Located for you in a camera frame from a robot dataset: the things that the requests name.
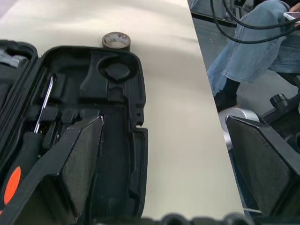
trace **screwdriver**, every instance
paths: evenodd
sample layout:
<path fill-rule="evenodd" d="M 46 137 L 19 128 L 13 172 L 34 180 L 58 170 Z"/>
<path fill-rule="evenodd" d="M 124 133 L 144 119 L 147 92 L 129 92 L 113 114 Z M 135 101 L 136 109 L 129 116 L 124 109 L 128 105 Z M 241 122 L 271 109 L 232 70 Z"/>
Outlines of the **screwdriver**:
<path fill-rule="evenodd" d="M 3 197 L 4 206 L 7 205 L 8 202 L 12 199 L 23 178 L 26 177 L 34 164 L 38 161 L 38 155 L 39 151 L 41 150 L 43 140 L 42 133 L 39 133 L 38 131 L 42 113 L 48 103 L 52 87 L 53 76 L 51 76 L 50 78 L 48 90 L 36 126 L 34 128 L 34 132 L 26 132 L 24 134 L 22 148 L 18 153 L 18 156 L 14 160 L 12 166 L 10 167 L 6 178 L 4 179 L 0 192 L 0 196 Z"/>

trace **black tool case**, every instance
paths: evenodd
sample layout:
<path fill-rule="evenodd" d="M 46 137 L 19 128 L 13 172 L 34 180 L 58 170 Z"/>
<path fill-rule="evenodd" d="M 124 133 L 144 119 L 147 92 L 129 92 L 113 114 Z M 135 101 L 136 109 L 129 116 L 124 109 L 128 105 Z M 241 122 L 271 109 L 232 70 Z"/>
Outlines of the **black tool case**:
<path fill-rule="evenodd" d="M 5 103 L 0 106 L 1 188 L 22 147 L 24 133 L 35 128 L 52 76 L 53 89 L 39 129 L 43 135 L 41 159 L 69 126 L 97 115 L 104 118 L 93 178 L 84 210 L 75 223 L 140 217 L 148 157 L 148 131 L 141 128 L 146 97 L 140 60 L 129 52 L 93 47 L 58 46 L 41 58 L 27 43 L 0 41 L 0 48 L 29 59 L 19 68 L 0 63 L 0 87 L 8 87 L 1 96 Z M 76 170 L 84 173 L 86 168 Z M 74 182 L 73 187 L 78 189 L 80 185 Z M 4 216 L 1 194 L 0 210 L 4 209 Z"/>

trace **black shoe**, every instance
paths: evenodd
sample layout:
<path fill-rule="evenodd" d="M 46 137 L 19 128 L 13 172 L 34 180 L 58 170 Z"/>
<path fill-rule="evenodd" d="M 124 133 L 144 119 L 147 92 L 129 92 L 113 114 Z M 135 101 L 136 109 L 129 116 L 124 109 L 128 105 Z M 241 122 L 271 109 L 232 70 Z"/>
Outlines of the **black shoe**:
<path fill-rule="evenodd" d="M 228 96 L 228 94 L 223 90 L 219 91 L 214 97 L 214 99 L 217 107 L 217 112 L 234 107 L 237 104 L 236 94 Z"/>

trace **black sock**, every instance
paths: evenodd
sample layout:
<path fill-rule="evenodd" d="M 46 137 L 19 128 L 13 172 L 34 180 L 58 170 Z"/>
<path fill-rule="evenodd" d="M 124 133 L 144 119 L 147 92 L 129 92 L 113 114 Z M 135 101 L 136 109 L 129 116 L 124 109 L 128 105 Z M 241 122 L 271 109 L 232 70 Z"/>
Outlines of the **black sock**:
<path fill-rule="evenodd" d="M 227 78 L 226 84 L 225 84 L 223 90 L 226 92 L 226 94 L 229 97 L 236 98 L 236 92 L 238 91 L 239 85 L 240 85 L 240 82 L 233 81 L 233 80 L 230 80 Z"/>

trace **phone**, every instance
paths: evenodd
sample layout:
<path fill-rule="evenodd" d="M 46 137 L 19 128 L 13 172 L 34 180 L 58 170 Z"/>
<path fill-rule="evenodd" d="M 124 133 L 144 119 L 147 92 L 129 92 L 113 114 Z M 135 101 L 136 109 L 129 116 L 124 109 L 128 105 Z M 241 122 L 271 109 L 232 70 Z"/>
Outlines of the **phone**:
<path fill-rule="evenodd" d="M 283 16 L 285 18 L 287 18 L 288 20 L 300 19 L 300 12 L 298 12 L 298 13 L 283 13 Z"/>

